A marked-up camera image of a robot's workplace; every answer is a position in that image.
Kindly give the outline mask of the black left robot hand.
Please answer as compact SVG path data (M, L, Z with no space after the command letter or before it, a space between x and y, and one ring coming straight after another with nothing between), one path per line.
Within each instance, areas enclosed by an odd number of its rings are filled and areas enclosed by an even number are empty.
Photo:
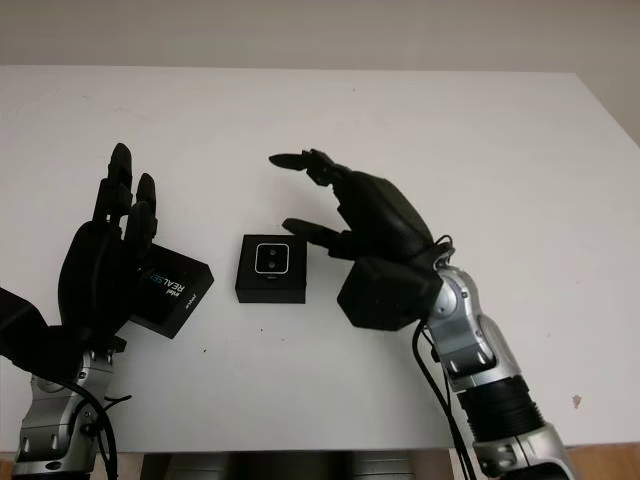
M131 151L118 143L100 181L92 218L74 235L60 272L62 324L86 347L123 348L117 332L133 315L157 232L154 179L144 173L136 192L132 182Z

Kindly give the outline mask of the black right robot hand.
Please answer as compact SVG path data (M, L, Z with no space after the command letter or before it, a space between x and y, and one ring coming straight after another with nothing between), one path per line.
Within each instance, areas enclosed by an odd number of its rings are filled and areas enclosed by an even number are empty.
M346 230L338 232L296 218L282 223L285 230L325 248L331 257L375 256L407 263L435 244L425 221L389 180L352 170L316 149L275 154L269 161L280 168L304 171L315 184L332 188Z

